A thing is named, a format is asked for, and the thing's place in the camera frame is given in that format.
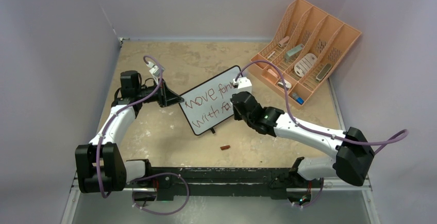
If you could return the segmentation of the black-framed whiteboard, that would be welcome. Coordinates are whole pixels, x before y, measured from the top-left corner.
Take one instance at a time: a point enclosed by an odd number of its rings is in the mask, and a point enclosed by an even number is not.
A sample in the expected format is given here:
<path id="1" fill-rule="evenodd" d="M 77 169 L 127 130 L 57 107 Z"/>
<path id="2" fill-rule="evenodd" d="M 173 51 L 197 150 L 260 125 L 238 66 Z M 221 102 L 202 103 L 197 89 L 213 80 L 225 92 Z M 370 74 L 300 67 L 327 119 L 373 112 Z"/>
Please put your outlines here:
<path id="1" fill-rule="evenodd" d="M 230 99 L 237 89 L 233 87 L 237 73 L 234 65 L 181 94 L 179 105 L 195 135 L 201 135 L 233 116 Z"/>

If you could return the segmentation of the brown marker cap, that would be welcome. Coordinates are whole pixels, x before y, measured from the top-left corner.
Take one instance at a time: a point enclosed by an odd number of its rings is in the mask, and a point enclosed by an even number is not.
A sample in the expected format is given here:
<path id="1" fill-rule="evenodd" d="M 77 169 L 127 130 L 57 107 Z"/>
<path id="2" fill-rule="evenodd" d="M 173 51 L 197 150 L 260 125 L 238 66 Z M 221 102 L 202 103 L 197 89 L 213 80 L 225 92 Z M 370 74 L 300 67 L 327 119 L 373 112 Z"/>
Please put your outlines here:
<path id="1" fill-rule="evenodd" d="M 225 146 L 220 147 L 221 150 L 227 150 L 229 148 L 230 148 L 230 145 L 225 145 Z"/>

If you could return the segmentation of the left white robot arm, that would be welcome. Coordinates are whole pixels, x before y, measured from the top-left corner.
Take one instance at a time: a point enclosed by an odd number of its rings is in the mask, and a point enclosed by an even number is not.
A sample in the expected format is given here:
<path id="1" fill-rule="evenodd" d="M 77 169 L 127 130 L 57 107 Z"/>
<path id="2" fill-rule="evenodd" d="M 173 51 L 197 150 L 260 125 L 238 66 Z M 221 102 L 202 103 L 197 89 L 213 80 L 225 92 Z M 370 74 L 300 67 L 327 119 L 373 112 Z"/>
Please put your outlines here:
<path id="1" fill-rule="evenodd" d="M 149 160 L 124 161 L 119 144 L 144 104 L 156 102 L 164 108 L 182 103 L 184 99 L 168 88 L 162 69 L 154 66 L 149 72 L 154 81 L 151 86 L 142 82 L 137 71 L 120 74 L 121 86 L 114 94 L 107 120 L 91 141 L 76 148 L 77 180 L 82 193 L 101 193 L 106 198 L 133 180 L 140 187 L 153 183 Z"/>

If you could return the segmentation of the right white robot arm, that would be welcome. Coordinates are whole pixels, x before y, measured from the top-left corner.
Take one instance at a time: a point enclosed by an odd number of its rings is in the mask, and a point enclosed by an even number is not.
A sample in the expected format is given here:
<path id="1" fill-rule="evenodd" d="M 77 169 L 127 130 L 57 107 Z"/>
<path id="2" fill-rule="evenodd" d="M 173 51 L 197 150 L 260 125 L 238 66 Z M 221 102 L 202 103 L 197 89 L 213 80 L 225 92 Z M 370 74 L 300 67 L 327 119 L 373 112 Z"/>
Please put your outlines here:
<path id="1" fill-rule="evenodd" d="M 293 185 L 302 186 L 310 180 L 329 177 L 338 177 L 353 186 L 364 184 L 375 153 L 367 144 L 343 141 L 363 138 L 359 129 L 334 130 L 292 119 L 283 110 L 262 107 L 247 91 L 234 94 L 230 101 L 234 118 L 243 120 L 257 133 L 291 139 L 325 154 L 319 158 L 298 158 L 289 173 Z"/>

